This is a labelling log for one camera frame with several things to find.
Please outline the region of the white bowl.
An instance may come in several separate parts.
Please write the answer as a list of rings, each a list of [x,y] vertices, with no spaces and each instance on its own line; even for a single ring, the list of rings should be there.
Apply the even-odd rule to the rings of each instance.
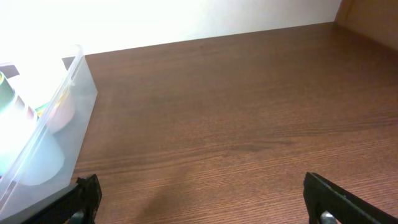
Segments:
[[[12,63],[19,74],[8,81],[33,109],[47,104],[68,74],[59,55],[26,55],[15,58]]]

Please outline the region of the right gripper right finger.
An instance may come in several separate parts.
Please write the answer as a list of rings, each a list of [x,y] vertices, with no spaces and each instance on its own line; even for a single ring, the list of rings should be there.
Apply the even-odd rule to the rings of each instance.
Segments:
[[[397,218],[314,172],[303,181],[309,223],[397,224]]]

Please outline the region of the green plastic cup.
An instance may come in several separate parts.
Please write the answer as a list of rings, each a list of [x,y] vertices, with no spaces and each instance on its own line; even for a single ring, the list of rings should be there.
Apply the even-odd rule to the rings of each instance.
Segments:
[[[5,74],[1,72],[1,113],[7,111],[16,100],[16,93],[13,87],[8,82]]]

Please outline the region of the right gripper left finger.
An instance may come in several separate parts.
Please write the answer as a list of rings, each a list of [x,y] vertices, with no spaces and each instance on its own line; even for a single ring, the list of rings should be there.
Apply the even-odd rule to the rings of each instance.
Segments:
[[[94,224],[102,198],[97,175],[78,178],[74,184],[11,215],[1,224]]]

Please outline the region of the blue plastic cup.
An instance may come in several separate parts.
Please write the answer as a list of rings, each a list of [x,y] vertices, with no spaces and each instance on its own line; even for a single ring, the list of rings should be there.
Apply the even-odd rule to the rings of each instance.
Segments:
[[[1,136],[1,177],[9,172],[27,140],[27,131],[20,134],[13,131]],[[47,127],[34,142],[33,150],[35,154],[28,157],[25,167],[15,177],[22,185],[43,184],[57,174],[65,160],[61,147]]]

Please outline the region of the pink bowl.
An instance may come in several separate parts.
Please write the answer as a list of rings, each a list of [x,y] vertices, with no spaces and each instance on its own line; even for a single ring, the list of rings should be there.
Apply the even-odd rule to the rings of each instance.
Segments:
[[[50,113],[46,125],[52,132],[56,133],[64,128],[75,114],[75,104],[70,93],[64,93]]]

